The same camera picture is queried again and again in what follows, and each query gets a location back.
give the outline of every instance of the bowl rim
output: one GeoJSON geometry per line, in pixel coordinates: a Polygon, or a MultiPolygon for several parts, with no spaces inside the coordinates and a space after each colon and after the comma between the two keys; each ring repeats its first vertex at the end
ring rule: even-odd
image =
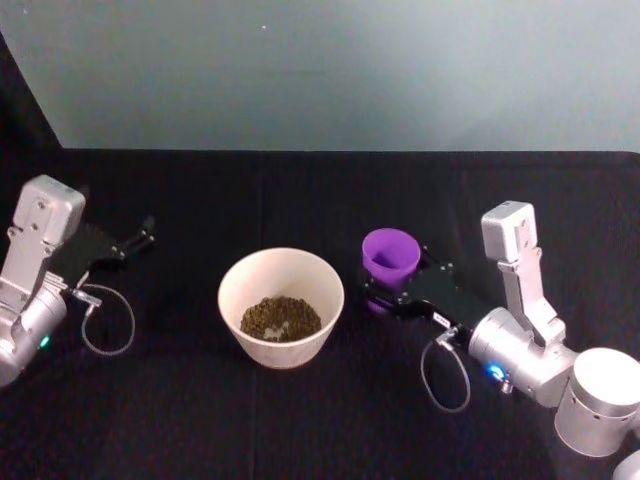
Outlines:
{"type": "Polygon", "coordinates": [[[257,250],[253,253],[250,253],[248,255],[245,255],[244,257],[240,258],[238,261],[236,261],[233,265],[231,265],[231,267],[229,267],[229,269],[227,270],[227,272],[224,274],[224,276],[222,277],[222,280],[220,281],[220,285],[218,286],[218,311],[220,312],[220,316],[222,317],[222,321],[227,325],[227,327],[229,327],[229,329],[232,331],[232,333],[234,333],[235,335],[253,343],[254,345],[261,345],[264,347],[271,347],[271,348],[288,348],[288,347],[296,347],[296,346],[301,346],[301,345],[306,345],[310,342],[312,342],[315,339],[318,339],[320,337],[322,337],[323,335],[327,334],[328,332],[331,331],[331,329],[334,327],[334,325],[336,324],[336,322],[338,321],[338,319],[340,318],[340,315],[342,314],[342,311],[344,309],[344,300],[345,300],[345,294],[344,294],[344,285],[342,284],[342,279],[340,278],[340,275],[338,275],[338,272],[336,272],[335,268],[333,268],[333,266],[331,266],[331,264],[329,262],[327,262],[324,258],[308,252],[307,250],[302,250],[299,248],[291,248],[291,247],[273,247],[273,248],[265,248],[262,250],[257,250]],[[293,342],[268,342],[266,340],[260,340],[258,338],[254,338],[251,335],[248,335],[246,333],[244,333],[242,330],[240,330],[239,327],[236,327],[235,325],[232,325],[229,321],[227,321],[227,319],[225,318],[224,314],[222,313],[222,309],[220,308],[220,298],[221,298],[221,291],[222,291],[222,286],[224,285],[225,281],[227,280],[227,277],[229,276],[229,274],[231,273],[231,271],[236,268],[240,263],[248,261],[249,259],[251,259],[252,257],[255,256],[259,256],[259,255],[264,255],[268,252],[274,252],[274,251],[286,251],[289,253],[295,253],[297,255],[306,255],[309,257],[314,258],[315,260],[319,261],[320,263],[323,263],[324,265],[326,265],[329,268],[329,271],[331,272],[332,276],[335,278],[337,285],[340,287],[339,289],[339,293],[340,293],[340,298],[339,298],[339,308],[337,309],[336,314],[331,318],[331,320],[329,320],[327,322],[327,324],[322,327],[320,330],[318,330],[316,333],[314,333],[313,335],[310,335],[308,337],[302,338],[300,340],[295,340],[293,342]]]}

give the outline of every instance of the white backdrop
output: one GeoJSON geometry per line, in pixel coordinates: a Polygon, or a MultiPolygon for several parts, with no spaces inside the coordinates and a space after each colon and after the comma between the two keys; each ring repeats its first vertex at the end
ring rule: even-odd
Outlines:
{"type": "Polygon", "coordinates": [[[638,0],[0,0],[65,147],[640,151],[638,0]]]}

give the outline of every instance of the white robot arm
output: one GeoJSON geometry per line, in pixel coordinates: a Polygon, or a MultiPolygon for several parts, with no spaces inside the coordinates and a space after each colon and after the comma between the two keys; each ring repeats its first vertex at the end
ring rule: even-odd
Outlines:
{"type": "Polygon", "coordinates": [[[0,273],[0,387],[13,382],[67,314],[65,297],[100,299],[80,288],[96,265],[122,264],[154,241],[149,218],[120,244],[81,223],[86,198],[41,175],[26,183],[8,230],[9,250],[0,273]]]}
{"type": "MultiPolygon", "coordinates": [[[[482,234],[487,257],[502,271],[514,319],[485,318],[469,353],[485,365],[500,365],[515,388],[541,405],[557,407],[556,432],[578,453],[608,456],[630,431],[640,436],[640,363],[607,348],[578,355],[562,343],[565,324],[542,290],[533,206],[504,202],[483,216],[482,234]]],[[[640,480],[640,452],[613,478],[640,480]]]]}

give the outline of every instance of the purple cup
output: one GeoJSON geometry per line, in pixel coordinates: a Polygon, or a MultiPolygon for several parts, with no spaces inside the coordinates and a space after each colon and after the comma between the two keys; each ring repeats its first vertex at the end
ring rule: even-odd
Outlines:
{"type": "MultiPolygon", "coordinates": [[[[362,242],[362,265],[376,281],[394,291],[416,271],[421,256],[416,239],[395,228],[374,230],[362,242]]],[[[373,302],[368,305],[376,313],[385,312],[373,302]]]]}

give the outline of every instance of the black tablecloth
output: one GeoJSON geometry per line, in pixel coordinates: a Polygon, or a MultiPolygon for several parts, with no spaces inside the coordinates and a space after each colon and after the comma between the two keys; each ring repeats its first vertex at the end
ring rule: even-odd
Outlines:
{"type": "MultiPolygon", "coordinates": [[[[532,202],[546,294],[569,346],[640,357],[637,164],[624,153],[5,157],[0,224],[9,226],[22,184],[47,173],[89,184],[85,219],[119,238],[155,214],[158,244],[126,272],[100,278],[136,311],[126,355],[89,353],[71,308],[49,347],[0,391],[0,478],[607,478],[632,438],[607,459],[575,455],[555,437],[552,411],[501,396],[472,362],[470,408],[437,411],[418,367],[436,330],[369,316],[357,268],[363,236],[394,226],[503,304],[480,217],[506,199],[532,202]],[[224,272],[271,246],[322,256],[346,290],[327,344],[294,371],[253,363],[216,304],[224,272]]],[[[94,330],[116,344],[126,317],[111,320],[94,330]]]]}

